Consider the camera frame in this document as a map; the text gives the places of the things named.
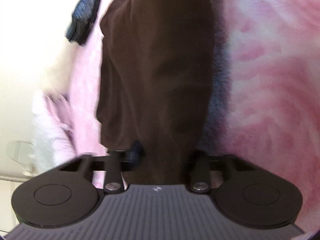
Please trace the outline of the dark brown garment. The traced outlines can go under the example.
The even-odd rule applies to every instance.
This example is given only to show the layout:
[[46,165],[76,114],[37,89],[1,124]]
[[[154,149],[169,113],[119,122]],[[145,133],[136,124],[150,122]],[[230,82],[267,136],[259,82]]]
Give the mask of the dark brown garment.
[[97,119],[101,143],[145,156],[129,184],[178,184],[196,148],[212,95],[209,0],[114,0],[103,33]]

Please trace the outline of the lilac folded duvet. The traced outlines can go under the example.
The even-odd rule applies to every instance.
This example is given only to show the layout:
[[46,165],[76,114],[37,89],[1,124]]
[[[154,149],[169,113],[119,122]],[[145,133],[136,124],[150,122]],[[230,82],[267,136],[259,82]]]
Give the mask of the lilac folded duvet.
[[61,94],[40,91],[33,103],[33,149],[39,173],[77,156],[73,145],[72,110]]

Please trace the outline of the round glass side table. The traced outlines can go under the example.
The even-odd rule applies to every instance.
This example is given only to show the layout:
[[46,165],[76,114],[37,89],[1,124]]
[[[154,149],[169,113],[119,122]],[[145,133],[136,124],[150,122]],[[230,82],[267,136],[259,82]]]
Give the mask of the round glass side table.
[[22,174],[32,177],[35,172],[35,154],[33,144],[27,141],[12,141],[7,145],[7,155],[21,165]]

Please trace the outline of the pink floral blanket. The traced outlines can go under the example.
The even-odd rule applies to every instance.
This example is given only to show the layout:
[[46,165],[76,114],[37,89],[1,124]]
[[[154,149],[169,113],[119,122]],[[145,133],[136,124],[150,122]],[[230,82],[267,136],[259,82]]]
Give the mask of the pink floral blanket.
[[[114,0],[101,0],[71,82],[73,144],[103,156],[97,119],[103,33]],[[209,0],[212,95],[196,150],[226,151],[295,184],[298,225],[319,229],[319,0]],[[181,183],[186,176],[186,158]]]

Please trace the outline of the dark blue slipper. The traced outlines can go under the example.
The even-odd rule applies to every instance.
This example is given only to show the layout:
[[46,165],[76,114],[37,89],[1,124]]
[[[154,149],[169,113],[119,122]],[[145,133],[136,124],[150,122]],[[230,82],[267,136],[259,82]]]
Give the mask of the dark blue slipper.
[[72,20],[66,31],[69,42],[82,46],[86,43],[97,19],[101,0],[80,0],[73,13]]

